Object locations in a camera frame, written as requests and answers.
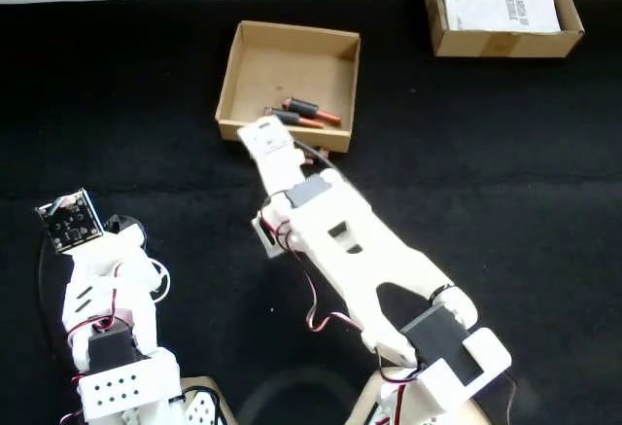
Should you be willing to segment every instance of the robotic arm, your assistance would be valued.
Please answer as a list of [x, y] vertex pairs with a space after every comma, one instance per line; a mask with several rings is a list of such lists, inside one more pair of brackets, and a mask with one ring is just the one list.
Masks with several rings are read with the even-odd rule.
[[[253, 219], [269, 257], [304, 253], [345, 301], [363, 344], [403, 367], [380, 391], [372, 421], [420, 424], [451, 414], [506, 370], [511, 357], [487, 328], [470, 331], [470, 298], [423, 253], [408, 247], [334, 168], [304, 177], [304, 156], [275, 117], [238, 130], [267, 192]], [[397, 330], [376, 288], [399, 285], [431, 307]]]
[[168, 293], [170, 275], [143, 250], [141, 229], [105, 231], [85, 190], [36, 211], [56, 253], [74, 263], [62, 322], [85, 422], [186, 425], [218, 417], [222, 423], [214, 395], [199, 392], [186, 407], [175, 356], [157, 345], [155, 303]]

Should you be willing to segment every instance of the paper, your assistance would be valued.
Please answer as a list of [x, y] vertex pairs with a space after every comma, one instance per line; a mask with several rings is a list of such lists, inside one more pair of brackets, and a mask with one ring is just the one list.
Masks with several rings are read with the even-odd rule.
[[445, 0], [450, 30], [557, 33], [554, 0]]

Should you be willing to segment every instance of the cardboard box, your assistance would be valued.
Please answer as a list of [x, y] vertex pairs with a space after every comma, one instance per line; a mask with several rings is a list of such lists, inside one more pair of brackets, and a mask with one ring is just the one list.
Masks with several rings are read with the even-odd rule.
[[447, 25], [444, 0], [426, 0], [432, 45], [441, 57], [565, 57], [585, 33], [572, 0], [555, 0], [562, 31], [521, 33], [454, 31]]
[[346, 152], [354, 122], [361, 37], [358, 33], [288, 24], [238, 24], [221, 99], [216, 110], [221, 137], [238, 140], [237, 129], [280, 107], [288, 97], [320, 105], [341, 117], [324, 129], [288, 126], [311, 146]]

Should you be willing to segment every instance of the wire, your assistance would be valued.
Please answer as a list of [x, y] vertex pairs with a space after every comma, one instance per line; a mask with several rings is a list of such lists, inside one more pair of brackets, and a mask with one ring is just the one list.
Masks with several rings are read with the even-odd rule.
[[306, 143], [302, 143], [300, 140], [296, 140], [295, 138], [294, 138], [294, 144], [295, 144], [298, 148], [300, 148], [301, 150], [303, 150], [304, 152], [306, 152], [306, 153], [308, 153], [309, 155], [311, 155], [311, 156], [313, 156], [313, 157], [315, 157], [315, 158], [319, 159], [321, 162], [323, 162], [323, 163], [324, 163], [324, 165], [325, 165], [326, 167], [330, 167], [331, 169], [336, 170], [336, 171], [339, 173], [339, 175], [341, 175], [341, 176], [343, 177], [343, 174], [341, 173], [341, 171], [339, 170], [339, 168], [338, 168], [336, 165], [334, 165], [330, 159], [325, 158], [324, 156], [322, 156], [322, 155], [320, 154], [320, 152], [319, 152], [319, 151], [316, 151], [315, 149], [311, 148], [311, 147], [310, 147], [309, 145], [307, 145]]
[[[281, 232], [281, 227], [284, 226], [285, 224], [289, 224], [290, 220], [286, 220], [283, 221], [281, 224], [279, 224], [276, 229], [274, 230], [274, 238], [276, 240], [276, 242], [279, 244], [279, 246], [283, 249], [283, 251], [285, 252], [291, 252], [292, 251], [292, 247], [290, 247], [289, 241], [288, 241], [288, 235], [291, 234], [291, 230], [288, 230], [287, 232]], [[283, 242], [281, 241], [281, 237], [285, 236], [285, 244], [283, 244]]]
[[70, 365], [68, 362], [64, 361], [64, 357], [58, 352], [57, 346], [53, 341], [52, 334], [52, 323], [45, 308], [45, 298], [44, 298], [44, 277], [43, 277], [43, 262], [46, 254], [46, 247], [48, 245], [48, 239], [45, 232], [41, 233], [41, 240], [39, 242], [39, 255], [37, 257], [37, 268], [36, 272], [36, 302], [37, 302], [37, 312], [39, 314], [39, 320], [41, 322], [41, 329], [44, 334], [44, 338], [46, 340], [46, 344], [48, 345], [48, 350], [50, 351], [50, 355], [52, 358], [58, 363], [58, 365], [69, 374], [74, 374], [76, 369], [73, 365]]
[[404, 399], [404, 389], [406, 389], [405, 384], [400, 385], [397, 389], [396, 417], [394, 419], [394, 425], [399, 425], [399, 417], [401, 416], [401, 403]]
[[378, 356], [378, 372], [380, 373], [380, 376], [382, 376], [382, 379], [384, 379], [388, 383], [408, 384], [411, 381], [414, 381], [415, 379], [417, 379], [417, 376], [419, 376], [419, 373], [422, 371], [421, 365], [420, 365], [420, 368], [418, 370], [411, 372], [406, 378], [391, 378], [387, 376], [386, 373], [384, 373], [383, 366], [382, 366], [382, 356], [380, 355], [380, 352], [378, 352], [378, 349], [376, 349], [376, 355]]
[[321, 330], [323, 330], [324, 327], [327, 325], [328, 321], [330, 321], [333, 318], [339, 319], [345, 323], [348, 323], [350, 326], [355, 327], [359, 331], [363, 330], [359, 326], [359, 324], [356, 323], [352, 318], [350, 318], [349, 316], [339, 311], [332, 311], [318, 325], [314, 326], [313, 319], [315, 317], [315, 312], [318, 309], [318, 295], [315, 290], [315, 285], [313, 284], [313, 280], [311, 279], [311, 276], [306, 270], [304, 271], [304, 275], [307, 277], [307, 281], [309, 282], [309, 286], [311, 287], [311, 293], [313, 294], [313, 305], [311, 305], [311, 308], [309, 308], [309, 311], [307, 312], [307, 316], [306, 316], [307, 327], [309, 328], [309, 330], [311, 330], [313, 333], [318, 333]]
[[163, 265], [158, 260], [153, 259], [153, 258], [149, 258], [149, 261], [152, 262], [152, 264], [154, 266], [158, 266], [159, 267], [159, 274], [162, 276], [161, 280], [164, 280], [164, 278], [166, 278], [166, 287], [164, 288], [164, 292], [154, 299], [154, 303], [158, 303], [158, 302], [161, 302], [164, 299], [166, 299], [166, 296], [168, 296], [168, 291], [171, 288], [171, 275], [168, 272], [168, 269], [166, 268], [166, 266]]
[[78, 323], [76, 326], [74, 326], [71, 330], [67, 332], [67, 344], [69, 345], [69, 347], [72, 346], [72, 339], [74, 335], [76, 334], [77, 330], [84, 328], [85, 326], [90, 326], [93, 323], [98, 323], [100, 321], [108, 320], [109, 318], [110, 318], [110, 315], [101, 315], [101, 316], [95, 316], [94, 318], [89, 318], [83, 321], [82, 323]]
[[82, 378], [86, 376], [85, 373], [80, 373], [71, 378], [71, 384], [78, 384]]
[[[114, 266], [113, 266], [113, 278], [116, 279], [117, 276], [119, 275], [119, 268], [121, 267], [121, 265], [123, 264], [123, 260], [121, 260], [120, 262], [117, 262]], [[96, 322], [95, 324], [95, 328], [97, 330], [101, 330], [101, 331], [108, 331], [110, 330], [113, 325], [115, 324], [115, 314], [117, 313], [117, 284], [115, 284], [113, 282], [113, 299], [112, 302], [110, 303], [110, 315], [108, 317], [108, 322], [107, 323], [100, 323], [100, 322]]]
[[505, 376], [512, 384], [512, 389], [509, 393], [509, 397], [507, 398], [507, 407], [505, 408], [505, 420], [507, 421], [507, 425], [511, 425], [510, 413], [512, 412], [512, 406], [514, 405], [514, 398], [518, 392], [518, 383], [508, 372], [503, 372], [503, 376]]
[[212, 388], [208, 388], [207, 386], [189, 386], [182, 390], [182, 394], [186, 396], [188, 393], [196, 392], [196, 393], [207, 393], [212, 397], [212, 401], [214, 401], [214, 409], [216, 415], [216, 424], [218, 425], [218, 419], [220, 418], [223, 422], [223, 425], [227, 425], [225, 415], [223, 414], [223, 409], [221, 408], [221, 396], [218, 394], [218, 391]]
[[60, 417], [60, 421], [58, 422], [58, 425], [65, 425], [65, 423], [69, 423], [70, 419], [78, 417], [80, 415], [82, 415], [81, 409], [75, 412], [67, 413], [66, 415], [63, 415], [62, 417]]

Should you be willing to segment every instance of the black cloth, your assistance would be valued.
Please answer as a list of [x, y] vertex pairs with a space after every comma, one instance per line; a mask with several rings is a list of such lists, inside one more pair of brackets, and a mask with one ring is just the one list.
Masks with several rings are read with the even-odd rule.
[[[170, 268], [158, 336], [183, 375], [216, 378], [255, 424], [346, 418], [375, 359], [338, 322], [305, 329], [304, 276], [264, 256], [249, 225], [258, 173], [213, 118], [241, 19], [362, 34], [354, 139], [335, 159], [510, 350], [512, 423], [622, 422], [622, 0], [576, 4], [584, 41], [568, 59], [531, 61], [433, 57], [423, 0], [0, 7], [4, 422], [56, 423], [78, 405], [40, 329], [32, 208], [80, 186], [102, 219], [139, 219]], [[68, 273], [57, 263], [46, 258], [54, 318]], [[319, 311], [343, 308], [316, 276]], [[397, 323], [423, 306], [380, 293]], [[504, 423], [508, 388], [496, 386]]]

